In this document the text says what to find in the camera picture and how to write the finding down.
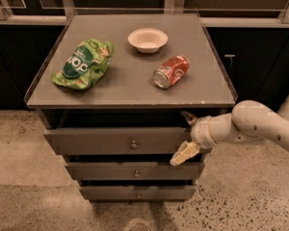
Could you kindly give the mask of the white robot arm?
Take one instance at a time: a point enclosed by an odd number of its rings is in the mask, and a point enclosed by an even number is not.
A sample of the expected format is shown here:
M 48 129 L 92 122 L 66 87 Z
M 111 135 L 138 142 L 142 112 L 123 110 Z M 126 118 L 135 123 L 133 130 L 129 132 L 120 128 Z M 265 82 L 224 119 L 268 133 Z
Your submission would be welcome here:
M 289 95 L 274 112 L 252 100 L 237 103 L 231 113 L 197 118 L 182 112 L 191 126 L 191 141 L 184 141 L 170 163 L 178 166 L 196 156 L 201 149 L 211 149 L 218 142 L 238 144 L 272 141 L 289 152 Z

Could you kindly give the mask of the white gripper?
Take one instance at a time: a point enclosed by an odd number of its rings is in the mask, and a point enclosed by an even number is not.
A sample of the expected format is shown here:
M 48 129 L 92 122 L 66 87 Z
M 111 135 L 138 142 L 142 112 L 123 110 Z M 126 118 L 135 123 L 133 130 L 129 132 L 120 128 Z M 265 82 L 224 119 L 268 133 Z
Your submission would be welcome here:
M 210 115 L 197 118 L 195 115 L 186 111 L 182 111 L 181 114 L 191 126 L 192 141 L 182 142 L 170 160 L 172 166 L 179 166 L 196 156 L 200 148 L 209 149 L 216 145 L 210 133 Z

